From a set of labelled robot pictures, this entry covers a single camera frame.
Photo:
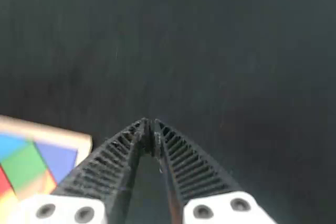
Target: screw hole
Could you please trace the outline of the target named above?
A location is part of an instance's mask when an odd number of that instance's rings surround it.
[[[82,207],[75,214],[75,221],[77,223],[88,223],[95,215],[92,207]]]
[[[196,219],[210,219],[214,214],[206,205],[198,205],[194,208],[194,216]]]
[[[231,204],[232,209],[235,211],[243,212],[243,211],[251,210],[250,204],[244,199],[239,199],[239,198],[233,199],[231,200],[230,204]]]
[[[54,204],[45,204],[37,210],[36,217],[39,219],[48,218],[53,215],[55,208]]]

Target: dark surface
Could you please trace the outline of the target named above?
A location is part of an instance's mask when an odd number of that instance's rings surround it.
[[[158,117],[279,223],[332,223],[335,3],[0,0],[0,114],[92,134],[95,146]],[[161,174],[140,166],[128,223],[168,223],[152,190]]]

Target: colored puzzle piece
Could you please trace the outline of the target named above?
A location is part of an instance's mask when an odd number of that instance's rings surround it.
[[[0,133],[0,162],[27,145],[27,142],[19,136]]]
[[[74,168],[77,151],[51,144],[35,144],[56,183],[61,182]]]
[[[24,188],[16,191],[15,194],[19,200],[23,200],[34,194],[48,194],[55,189],[55,187],[56,183],[54,182],[54,179],[51,177],[50,172],[46,170],[28,185],[25,185]]]
[[[6,223],[6,219],[18,203],[18,199],[12,189],[5,191],[0,196],[0,223]]]
[[[7,190],[11,190],[12,187],[4,173],[4,170],[0,166],[0,197],[4,194]]]
[[[20,191],[47,169],[33,143],[4,159],[1,165],[14,191]]]

